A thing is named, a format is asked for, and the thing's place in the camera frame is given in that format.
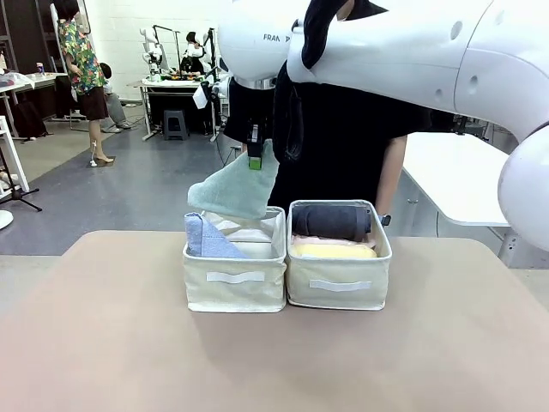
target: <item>fabric storage basket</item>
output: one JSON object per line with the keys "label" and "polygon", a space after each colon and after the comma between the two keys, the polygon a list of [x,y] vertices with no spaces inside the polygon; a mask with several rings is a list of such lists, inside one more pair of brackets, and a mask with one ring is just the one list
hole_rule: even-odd
{"label": "fabric storage basket", "polygon": [[286,213],[268,208],[258,221],[202,212],[250,259],[193,257],[184,247],[189,309],[195,312],[278,312],[286,305]]}
{"label": "fabric storage basket", "polygon": [[[293,210],[309,205],[354,206],[371,215],[371,236],[377,258],[320,259],[298,257],[293,252]],[[288,216],[288,300],[293,305],[326,309],[379,311],[385,307],[389,287],[389,263],[393,252],[371,203],[353,201],[297,201]]]}

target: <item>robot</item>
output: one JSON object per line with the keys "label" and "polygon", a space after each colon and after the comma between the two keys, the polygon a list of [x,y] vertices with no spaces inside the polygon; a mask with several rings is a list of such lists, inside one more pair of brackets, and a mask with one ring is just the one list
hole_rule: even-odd
{"label": "robot", "polygon": [[160,65],[162,64],[162,49],[160,42],[156,36],[156,31],[153,27],[146,27],[140,30],[142,36],[145,37],[145,52],[143,60],[148,64],[150,70],[150,81],[160,81]]}
{"label": "robot", "polygon": [[240,0],[220,22],[220,52],[244,88],[262,87],[287,62],[293,82],[355,88],[503,126],[520,145],[501,174],[501,209],[520,236],[549,251],[546,6],[438,3],[333,21],[322,56],[306,67],[309,1]]}

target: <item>stool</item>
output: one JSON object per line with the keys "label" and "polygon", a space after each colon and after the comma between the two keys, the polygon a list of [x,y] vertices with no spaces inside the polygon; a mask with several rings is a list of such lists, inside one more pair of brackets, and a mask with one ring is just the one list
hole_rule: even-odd
{"label": "stool", "polygon": [[165,110],[164,140],[171,140],[173,137],[184,140],[184,134],[190,137],[189,129],[185,123],[185,112],[183,110]]}

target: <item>yellow towel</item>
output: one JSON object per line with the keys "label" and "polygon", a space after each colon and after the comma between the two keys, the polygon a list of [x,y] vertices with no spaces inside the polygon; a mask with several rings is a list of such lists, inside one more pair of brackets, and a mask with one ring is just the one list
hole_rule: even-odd
{"label": "yellow towel", "polygon": [[366,245],[295,245],[293,252],[301,258],[372,259],[377,254]]}

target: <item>green towel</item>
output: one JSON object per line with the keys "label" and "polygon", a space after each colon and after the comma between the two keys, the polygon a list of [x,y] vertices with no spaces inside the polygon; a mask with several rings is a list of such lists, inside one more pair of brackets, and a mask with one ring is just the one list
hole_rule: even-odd
{"label": "green towel", "polygon": [[273,142],[267,140],[263,145],[261,170],[250,169],[248,155],[244,153],[202,183],[192,185],[189,205],[221,215],[261,219],[267,213],[278,166]]}

